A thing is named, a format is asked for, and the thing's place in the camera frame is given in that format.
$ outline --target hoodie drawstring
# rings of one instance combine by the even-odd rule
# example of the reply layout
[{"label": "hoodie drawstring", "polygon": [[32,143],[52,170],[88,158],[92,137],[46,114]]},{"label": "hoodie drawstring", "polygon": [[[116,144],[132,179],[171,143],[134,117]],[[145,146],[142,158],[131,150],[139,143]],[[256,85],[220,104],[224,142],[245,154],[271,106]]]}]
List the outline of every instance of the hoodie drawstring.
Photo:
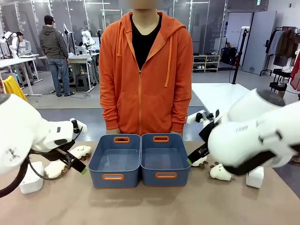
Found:
[{"label": "hoodie drawstring", "polygon": [[121,31],[120,31],[120,35],[119,35],[119,44],[118,44],[118,54],[117,54],[117,56],[122,56],[121,55],[121,44],[122,44],[123,31],[124,31],[124,26],[122,26]]},{"label": "hoodie drawstring", "polygon": [[168,60],[167,78],[165,80],[165,88],[168,87],[169,77],[170,77],[171,56],[172,56],[172,42],[173,42],[173,36],[170,37],[169,60]]}]

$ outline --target yellow bag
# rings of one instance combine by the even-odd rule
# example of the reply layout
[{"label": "yellow bag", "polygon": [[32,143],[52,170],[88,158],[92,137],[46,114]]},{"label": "yellow bag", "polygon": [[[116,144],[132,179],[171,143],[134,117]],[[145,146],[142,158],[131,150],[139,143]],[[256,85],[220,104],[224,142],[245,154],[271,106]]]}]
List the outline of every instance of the yellow bag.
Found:
[{"label": "yellow bag", "polygon": [[28,102],[22,89],[19,87],[13,76],[9,76],[8,79],[4,80],[3,82],[7,94],[15,94]]}]

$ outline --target shoe rack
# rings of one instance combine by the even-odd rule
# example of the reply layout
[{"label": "shoe rack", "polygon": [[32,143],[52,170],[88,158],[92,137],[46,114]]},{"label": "shoe rack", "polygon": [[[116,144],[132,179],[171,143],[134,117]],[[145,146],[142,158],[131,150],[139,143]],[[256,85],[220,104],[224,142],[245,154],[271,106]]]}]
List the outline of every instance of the shoe rack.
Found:
[{"label": "shoe rack", "polygon": [[194,55],[192,72],[217,72],[220,62],[220,55]]}]

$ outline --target hoodie pocket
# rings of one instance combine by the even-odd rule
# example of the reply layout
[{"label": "hoodie pocket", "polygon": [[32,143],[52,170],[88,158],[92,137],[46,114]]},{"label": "hoodie pocket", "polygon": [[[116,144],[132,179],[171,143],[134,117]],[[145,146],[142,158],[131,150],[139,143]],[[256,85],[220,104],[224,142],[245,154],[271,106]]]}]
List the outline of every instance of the hoodie pocket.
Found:
[{"label": "hoodie pocket", "polygon": [[138,95],[121,93],[117,102],[118,124],[125,134],[137,134],[139,129]]},{"label": "hoodie pocket", "polygon": [[169,133],[172,122],[172,108],[160,95],[142,96],[143,133]]}]

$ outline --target orange hoodie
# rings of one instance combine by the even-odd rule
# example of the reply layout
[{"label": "orange hoodie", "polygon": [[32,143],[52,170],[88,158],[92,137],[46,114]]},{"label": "orange hoodie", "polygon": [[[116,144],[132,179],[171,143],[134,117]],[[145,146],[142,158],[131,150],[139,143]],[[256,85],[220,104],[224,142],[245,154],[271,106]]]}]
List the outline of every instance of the orange hoodie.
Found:
[{"label": "orange hoodie", "polygon": [[182,132],[192,97],[192,39],[163,12],[161,29],[141,71],[132,45],[130,14],[108,26],[100,47],[100,103],[106,129],[122,133]]}]

